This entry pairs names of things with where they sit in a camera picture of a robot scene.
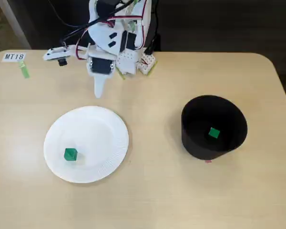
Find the beige tabletop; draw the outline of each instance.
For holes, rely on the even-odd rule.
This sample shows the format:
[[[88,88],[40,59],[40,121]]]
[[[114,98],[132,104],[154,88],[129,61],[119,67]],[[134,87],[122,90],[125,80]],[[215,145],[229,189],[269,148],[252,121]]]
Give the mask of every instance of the beige tabletop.
[[[85,62],[65,67],[27,51],[30,79],[0,53],[0,229],[286,229],[286,95],[258,54],[156,53],[149,77],[107,81],[95,99]],[[181,143],[181,111],[214,94],[248,122],[237,150],[212,163]],[[76,185],[43,158],[53,122],[86,105],[125,121],[130,147],[109,177]]]

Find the white paper plate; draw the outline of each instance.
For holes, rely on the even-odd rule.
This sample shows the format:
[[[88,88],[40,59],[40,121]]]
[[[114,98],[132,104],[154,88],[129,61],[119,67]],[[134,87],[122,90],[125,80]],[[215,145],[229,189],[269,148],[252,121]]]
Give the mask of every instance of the white paper plate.
[[[111,110],[87,106],[61,116],[44,141],[44,158],[50,170],[73,183],[90,183],[114,172],[126,156],[129,136],[123,120]],[[66,161],[66,148],[78,151]]]

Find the black bin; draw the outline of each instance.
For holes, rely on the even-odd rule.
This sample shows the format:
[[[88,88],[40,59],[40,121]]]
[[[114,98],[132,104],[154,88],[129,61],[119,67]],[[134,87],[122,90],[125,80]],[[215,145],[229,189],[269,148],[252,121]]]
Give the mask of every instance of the black bin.
[[[218,96],[199,96],[182,111],[182,143],[191,155],[201,160],[213,160],[237,149],[247,132],[243,113]]]

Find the green block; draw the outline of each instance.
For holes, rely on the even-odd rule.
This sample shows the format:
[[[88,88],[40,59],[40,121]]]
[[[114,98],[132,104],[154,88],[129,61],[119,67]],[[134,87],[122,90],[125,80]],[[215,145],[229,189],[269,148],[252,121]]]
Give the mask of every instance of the green block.
[[[66,149],[64,158],[67,161],[76,161],[77,158],[77,150],[76,149]]]
[[[218,138],[220,134],[220,131],[219,130],[216,130],[214,128],[211,128],[210,132],[209,132],[209,135],[214,137],[214,138]]]

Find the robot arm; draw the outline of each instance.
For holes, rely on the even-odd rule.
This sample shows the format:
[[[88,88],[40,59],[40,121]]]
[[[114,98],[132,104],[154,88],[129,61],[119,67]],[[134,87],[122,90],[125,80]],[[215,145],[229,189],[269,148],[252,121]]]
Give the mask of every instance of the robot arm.
[[[67,64],[66,59],[76,57],[87,61],[89,76],[94,77],[94,92],[97,98],[102,95],[106,79],[112,78],[115,69],[122,74],[136,74],[144,56],[143,47],[151,21],[152,0],[90,0],[90,21],[94,22],[110,14],[113,9],[123,8],[106,21],[100,21],[86,28],[95,42],[88,47],[65,45],[50,49],[44,60],[58,60],[60,66]]]

